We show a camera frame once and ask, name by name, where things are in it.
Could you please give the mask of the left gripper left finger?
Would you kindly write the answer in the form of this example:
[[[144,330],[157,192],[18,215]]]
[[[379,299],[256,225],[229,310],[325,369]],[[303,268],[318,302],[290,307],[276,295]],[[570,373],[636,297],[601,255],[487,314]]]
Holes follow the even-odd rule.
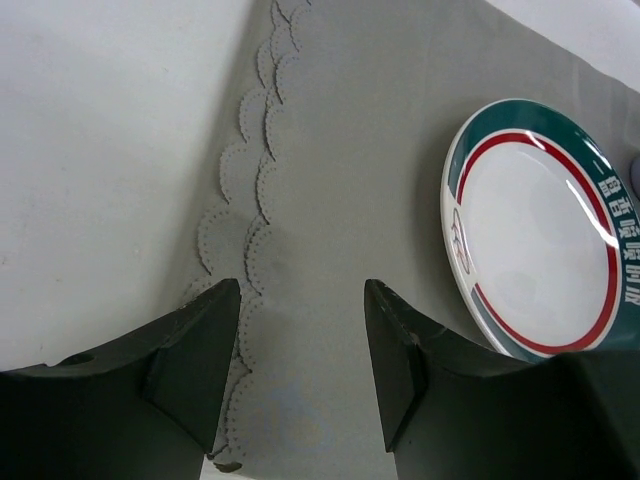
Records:
[[[1,376],[5,479],[196,479],[214,446],[239,323],[225,279],[54,366]]]

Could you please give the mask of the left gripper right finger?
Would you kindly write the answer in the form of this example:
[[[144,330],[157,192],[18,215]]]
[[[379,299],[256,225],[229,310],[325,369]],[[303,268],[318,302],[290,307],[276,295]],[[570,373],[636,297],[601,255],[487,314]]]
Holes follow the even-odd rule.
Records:
[[[364,311],[385,448],[402,479],[635,479],[639,355],[532,364],[476,344],[393,292]]]

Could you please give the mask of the white plate green rim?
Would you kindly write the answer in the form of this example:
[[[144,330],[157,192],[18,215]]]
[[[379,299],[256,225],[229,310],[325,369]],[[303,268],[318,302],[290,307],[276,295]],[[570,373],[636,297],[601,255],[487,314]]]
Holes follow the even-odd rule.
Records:
[[[638,348],[639,218],[570,118],[525,99],[476,111],[447,152],[440,212],[458,289],[498,352]]]

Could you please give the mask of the grey cloth placemat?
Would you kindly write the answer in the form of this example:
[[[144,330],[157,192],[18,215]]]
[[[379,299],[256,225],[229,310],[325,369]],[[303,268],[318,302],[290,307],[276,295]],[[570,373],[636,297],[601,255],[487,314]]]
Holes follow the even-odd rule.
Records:
[[[639,83],[488,1],[276,1],[198,228],[206,275],[242,290],[217,472],[391,479],[363,287],[387,282],[474,342],[440,226],[466,117],[505,97],[581,123],[617,167],[639,148]]]

